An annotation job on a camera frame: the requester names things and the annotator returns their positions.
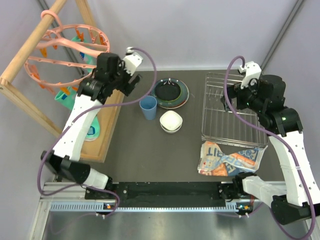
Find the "light blue cup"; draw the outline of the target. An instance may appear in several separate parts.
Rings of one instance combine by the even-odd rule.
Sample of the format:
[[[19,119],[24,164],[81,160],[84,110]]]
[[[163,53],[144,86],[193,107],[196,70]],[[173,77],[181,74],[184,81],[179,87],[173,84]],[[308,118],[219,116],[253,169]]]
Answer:
[[[156,118],[157,105],[157,99],[150,95],[139,101],[139,106],[146,120],[154,120]]]

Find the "red teal floral plate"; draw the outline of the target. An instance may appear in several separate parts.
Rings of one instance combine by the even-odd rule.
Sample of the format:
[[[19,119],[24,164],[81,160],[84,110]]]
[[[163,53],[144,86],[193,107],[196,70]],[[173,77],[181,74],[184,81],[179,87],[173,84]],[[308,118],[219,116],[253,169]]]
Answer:
[[[189,96],[189,93],[181,94],[178,98],[172,101],[165,101],[157,97],[157,106],[167,110],[174,110],[185,105],[189,100]]]

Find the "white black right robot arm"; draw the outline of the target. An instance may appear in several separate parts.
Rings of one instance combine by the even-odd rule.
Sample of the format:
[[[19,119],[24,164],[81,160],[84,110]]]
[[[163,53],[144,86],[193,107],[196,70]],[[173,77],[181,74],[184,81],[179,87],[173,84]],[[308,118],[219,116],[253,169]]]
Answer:
[[[244,77],[242,82],[223,81],[221,101],[247,126],[265,133],[273,145],[286,190],[272,186],[255,173],[239,173],[233,192],[239,198],[253,195],[270,207],[280,225],[320,215],[320,189],[305,151],[303,126],[298,112],[285,106],[286,83],[277,75]]]

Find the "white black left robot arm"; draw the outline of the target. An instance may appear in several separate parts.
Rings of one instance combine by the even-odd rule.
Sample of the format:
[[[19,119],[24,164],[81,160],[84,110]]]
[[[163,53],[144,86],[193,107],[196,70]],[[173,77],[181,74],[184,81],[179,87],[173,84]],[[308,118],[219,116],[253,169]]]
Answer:
[[[54,174],[79,185],[96,188],[102,198],[109,198],[114,191],[112,179],[81,163],[81,150],[90,127],[114,90],[128,96],[140,77],[133,77],[143,58],[129,49],[124,58],[115,53],[98,55],[96,67],[79,84],[74,105],[64,127],[64,135],[50,151],[44,151],[41,159]]]

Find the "white bowl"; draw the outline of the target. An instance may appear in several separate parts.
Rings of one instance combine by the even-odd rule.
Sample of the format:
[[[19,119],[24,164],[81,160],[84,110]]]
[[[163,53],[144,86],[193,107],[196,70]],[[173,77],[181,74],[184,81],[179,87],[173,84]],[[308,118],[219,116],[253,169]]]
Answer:
[[[183,124],[183,119],[177,112],[168,110],[160,117],[159,122],[166,129],[175,130]]]

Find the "lime green bowl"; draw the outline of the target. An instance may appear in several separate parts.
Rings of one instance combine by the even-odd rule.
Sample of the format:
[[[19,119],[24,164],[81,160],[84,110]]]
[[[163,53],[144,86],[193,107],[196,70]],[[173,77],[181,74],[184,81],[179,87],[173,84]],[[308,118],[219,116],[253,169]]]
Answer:
[[[160,126],[161,126],[161,128],[162,128],[166,133],[168,133],[168,134],[174,134],[174,133],[178,132],[178,131],[181,129],[181,127],[182,127],[182,125],[180,125],[179,127],[177,127],[177,128],[174,129],[174,130],[169,130],[169,129],[165,128],[163,125],[160,125]]]

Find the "dark blue speckled plate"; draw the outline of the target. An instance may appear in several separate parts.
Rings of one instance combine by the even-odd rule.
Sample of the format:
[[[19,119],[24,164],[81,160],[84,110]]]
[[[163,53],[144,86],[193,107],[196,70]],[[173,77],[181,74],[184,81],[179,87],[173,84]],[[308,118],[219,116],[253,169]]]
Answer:
[[[158,80],[150,95],[156,98],[159,107],[177,109],[188,101],[189,93],[189,89],[183,81],[168,77]]]

